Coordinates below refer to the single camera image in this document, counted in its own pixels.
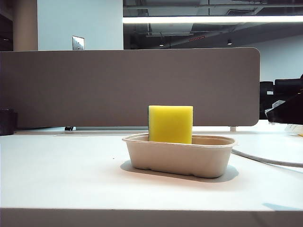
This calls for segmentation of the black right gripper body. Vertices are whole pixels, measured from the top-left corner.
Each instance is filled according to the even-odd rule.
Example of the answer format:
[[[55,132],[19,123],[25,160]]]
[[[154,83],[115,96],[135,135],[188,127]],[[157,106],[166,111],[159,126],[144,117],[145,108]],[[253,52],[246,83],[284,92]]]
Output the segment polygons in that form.
[[[266,113],[269,122],[303,124],[303,95],[297,94]]]

